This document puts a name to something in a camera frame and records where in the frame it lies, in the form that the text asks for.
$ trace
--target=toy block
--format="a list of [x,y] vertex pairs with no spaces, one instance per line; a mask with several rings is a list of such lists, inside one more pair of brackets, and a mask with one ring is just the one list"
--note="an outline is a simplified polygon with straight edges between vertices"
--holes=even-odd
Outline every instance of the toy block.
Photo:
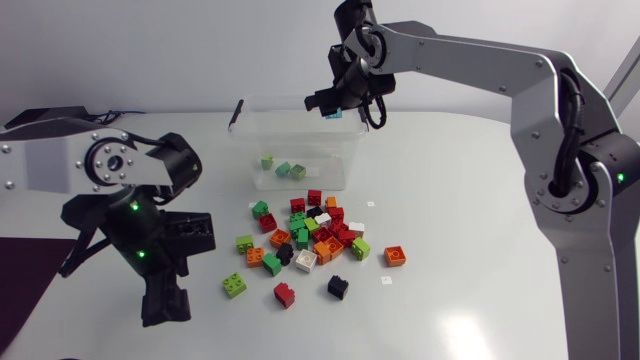
[[238,254],[244,254],[247,252],[247,249],[251,249],[253,247],[253,236],[238,236],[236,238],[236,247],[238,248]]
[[280,259],[280,264],[282,264],[282,266],[289,265],[291,258],[293,257],[293,246],[289,243],[280,245],[278,252],[276,253],[276,257]]
[[364,224],[362,223],[349,223],[349,230],[355,231],[356,237],[364,239]]
[[369,256],[370,251],[371,247],[364,240],[362,240],[361,237],[356,238],[353,241],[351,252],[353,252],[353,255],[355,255],[358,260],[362,261],[366,259],[367,256]]
[[327,239],[327,241],[325,241],[324,244],[326,244],[327,247],[329,248],[329,251],[331,251],[331,260],[337,258],[338,255],[342,253],[342,250],[344,250],[344,246],[340,243],[340,241],[338,241],[333,236]]
[[260,159],[260,164],[262,165],[262,170],[269,170],[273,166],[273,155],[264,154]]
[[296,235],[296,247],[298,248],[298,250],[306,250],[309,248],[309,230],[298,230]]
[[247,250],[247,266],[258,267],[262,265],[263,256],[264,256],[263,248],[252,248]]
[[315,217],[316,223],[321,227],[327,227],[331,223],[331,216],[327,213],[322,213],[320,216]]
[[356,232],[351,230],[340,231],[338,239],[340,240],[342,246],[344,246],[345,248],[350,248],[351,244],[356,239]]
[[274,232],[269,239],[269,243],[271,243],[271,245],[275,248],[279,248],[280,245],[288,243],[289,241],[291,241],[291,235],[289,235],[288,232],[282,231],[280,229],[276,229],[276,232]]
[[285,177],[289,175],[290,170],[291,165],[289,165],[289,163],[285,161],[283,164],[276,168],[276,175],[278,175],[278,177]]
[[407,257],[402,251],[402,246],[394,246],[384,249],[384,258],[388,266],[400,266],[407,262]]
[[289,285],[285,283],[280,283],[278,286],[273,288],[273,294],[285,309],[288,309],[296,300],[296,293],[289,289]]
[[262,257],[262,266],[271,274],[271,276],[276,276],[282,270],[282,265],[280,264],[280,259],[278,259],[273,254],[266,254]]
[[222,285],[224,286],[224,289],[227,290],[229,297],[232,299],[247,290],[247,284],[245,284],[244,280],[242,280],[242,276],[238,273],[233,273],[231,276],[224,279],[224,281],[222,281]]
[[297,198],[289,200],[289,204],[291,204],[291,213],[295,214],[297,212],[304,212],[304,198]]
[[258,220],[260,216],[267,215],[269,213],[269,207],[267,203],[260,200],[258,201],[253,208],[251,208],[251,213],[253,214],[253,218]]
[[331,250],[327,244],[323,242],[316,243],[313,246],[313,253],[318,255],[318,264],[324,265],[331,261]]
[[307,192],[307,204],[309,204],[309,206],[320,206],[320,204],[322,204],[322,191],[309,190]]
[[296,180],[302,180],[304,179],[305,175],[307,175],[307,168],[302,165],[296,164],[291,168],[289,175],[291,175],[291,177]]
[[311,270],[313,270],[313,267],[316,265],[317,260],[318,255],[312,253],[309,250],[302,250],[300,251],[300,255],[298,255],[298,258],[296,259],[296,267],[306,272],[311,272]]
[[327,287],[329,293],[340,300],[344,299],[344,296],[347,294],[348,289],[349,282],[347,280],[340,279],[338,275],[333,275],[331,277],[331,280],[329,280],[329,286]]
[[320,226],[318,226],[318,224],[313,218],[304,219],[304,225],[307,227],[307,229],[309,229],[309,232],[312,234],[320,228]]

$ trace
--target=white tabletop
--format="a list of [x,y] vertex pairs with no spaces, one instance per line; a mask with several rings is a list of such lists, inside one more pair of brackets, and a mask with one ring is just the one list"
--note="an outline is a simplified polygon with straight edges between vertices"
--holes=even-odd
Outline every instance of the white tabletop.
[[[508,125],[391,113],[360,143],[347,190],[323,193],[337,196],[345,221],[366,224],[370,257],[345,252],[311,274],[292,263],[273,278],[246,267],[235,237],[254,233],[274,252],[249,203],[266,201],[284,224],[289,199],[306,193],[255,190],[227,138],[230,116],[149,114],[114,125],[152,138],[180,133],[202,159],[199,182],[167,207],[210,212],[214,222],[217,249],[189,258],[191,274],[179,279],[192,319],[142,328],[144,282],[109,247],[54,279],[3,360],[567,358],[555,251],[535,225]],[[1,198],[2,235],[75,238],[59,219],[70,198]],[[388,268],[383,249],[394,245],[408,260]],[[221,282],[236,271],[248,289],[229,299]],[[344,301],[327,293],[334,274],[349,281]],[[287,310],[273,296],[280,282],[296,292]]]

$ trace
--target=orange block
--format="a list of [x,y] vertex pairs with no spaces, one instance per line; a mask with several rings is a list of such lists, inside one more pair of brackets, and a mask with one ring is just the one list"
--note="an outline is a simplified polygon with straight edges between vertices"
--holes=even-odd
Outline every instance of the orange block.
[[269,239],[269,242],[275,248],[279,248],[280,245],[290,241],[291,241],[291,234],[289,234],[286,231],[282,231],[280,229],[276,229],[276,231],[273,233],[273,235],[271,235],[271,238]]
[[324,265],[331,261],[331,250],[325,243],[317,242],[313,246],[313,252],[318,255],[318,264]]
[[262,266],[263,248],[253,248],[247,250],[247,265],[249,267]]
[[327,239],[324,243],[329,248],[329,251],[331,251],[331,260],[337,258],[342,250],[344,250],[344,246],[333,236]]
[[402,251],[402,246],[394,246],[384,249],[384,258],[388,266],[400,266],[407,262],[407,257]]

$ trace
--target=white wall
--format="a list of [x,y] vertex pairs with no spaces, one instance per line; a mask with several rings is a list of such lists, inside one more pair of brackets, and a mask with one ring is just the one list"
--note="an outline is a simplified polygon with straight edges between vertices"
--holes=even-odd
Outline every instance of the white wall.
[[[334,1],[2,0],[0,123],[25,108],[231,110],[250,92],[331,84]],[[640,34],[638,0],[374,1],[380,22],[570,53],[604,89]],[[507,121],[507,98],[401,74],[391,110]],[[640,139],[639,99],[623,128]]]

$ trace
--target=plastic container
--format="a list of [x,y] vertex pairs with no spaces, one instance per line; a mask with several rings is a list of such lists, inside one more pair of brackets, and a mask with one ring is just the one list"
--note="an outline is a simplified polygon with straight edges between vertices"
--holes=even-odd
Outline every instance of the plastic container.
[[[248,96],[229,122],[229,137],[242,145],[258,190],[344,190],[358,142],[368,131],[357,110],[325,119],[317,109],[305,109],[302,95]],[[264,154],[273,155],[269,170],[262,168]],[[304,166],[306,176],[277,176],[284,162]]]

